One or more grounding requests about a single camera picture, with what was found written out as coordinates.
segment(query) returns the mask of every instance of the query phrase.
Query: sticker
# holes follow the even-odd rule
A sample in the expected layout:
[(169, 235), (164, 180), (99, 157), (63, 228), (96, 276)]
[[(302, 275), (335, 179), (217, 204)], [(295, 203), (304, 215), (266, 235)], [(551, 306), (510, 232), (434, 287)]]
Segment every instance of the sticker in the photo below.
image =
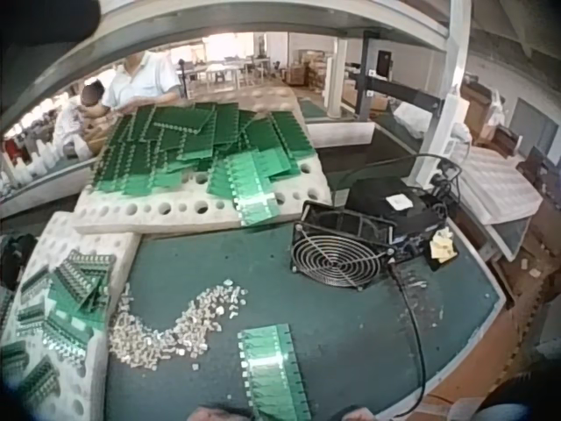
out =
[(413, 207), (413, 202), (411, 202), (409, 198), (403, 194), (386, 197), (386, 200), (396, 211), (403, 211), (404, 209)]

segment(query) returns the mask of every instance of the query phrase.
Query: worker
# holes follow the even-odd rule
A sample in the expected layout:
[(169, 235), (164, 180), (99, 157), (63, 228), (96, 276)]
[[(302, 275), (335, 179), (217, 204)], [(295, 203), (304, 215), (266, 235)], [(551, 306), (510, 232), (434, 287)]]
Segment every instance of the worker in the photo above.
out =
[(142, 105), (172, 103), (180, 98), (180, 86), (168, 54), (132, 54), (117, 68), (102, 101), (96, 107), (84, 107), (82, 112), (86, 117), (99, 118), (109, 111), (128, 114)]
[[(251, 419), (254, 418), (248, 410), (199, 407), (187, 418), (187, 421), (250, 421)], [(367, 408), (352, 406), (348, 410), (341, 411), (331, 421), (376, 421), (376, 418)]]
[(62, 108), (54, 124), (53, 145), (66, 156), (78, 155), (86, 160), (92, 153), (82, 138), (84, 133), (84, 119), (81, 109), (96, 106), (105, 91), (103, 84), (95, 80), (82, 89), (79, 96), (73, 96)]

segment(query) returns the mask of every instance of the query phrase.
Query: fan grille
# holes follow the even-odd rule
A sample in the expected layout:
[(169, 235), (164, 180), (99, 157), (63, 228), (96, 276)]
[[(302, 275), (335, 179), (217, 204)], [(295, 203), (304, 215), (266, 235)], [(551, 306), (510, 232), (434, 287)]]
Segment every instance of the fan grille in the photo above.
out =
[(358, 287), (380, 271), (373, 250), (352, 239), (305, 235), (293, 244), (292, 261), (310, 278), (335, 287)]

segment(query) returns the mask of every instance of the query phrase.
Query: white shirt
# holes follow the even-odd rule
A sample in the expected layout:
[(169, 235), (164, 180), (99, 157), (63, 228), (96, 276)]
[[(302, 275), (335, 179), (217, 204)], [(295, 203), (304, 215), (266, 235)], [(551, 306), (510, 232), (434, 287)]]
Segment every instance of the white shirt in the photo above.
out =
[(62, 149), (75, 134), (80, 134), (82, 130), (82, 114), (78, 111), (80, 105), (80, 96), (72, 96), (62, 110), (54, 123), (53, 144)]
[(127, 105), (135, 96), (160, 96), (180, 85), (168, 54), (146, 51), (136, 74), (131, 77), (123, 65), (105, 94), (102, 104), (111, 109)]

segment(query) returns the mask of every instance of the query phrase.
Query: cooling fan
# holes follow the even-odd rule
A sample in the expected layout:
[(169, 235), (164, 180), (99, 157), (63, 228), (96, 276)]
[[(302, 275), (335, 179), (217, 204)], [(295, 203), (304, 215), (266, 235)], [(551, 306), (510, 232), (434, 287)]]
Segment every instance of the cooling fan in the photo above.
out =
[(393, 233), (391, 221), (306, 202), (295, 224), (292, 270), (326, 285), (362, 289), (394, 254)]

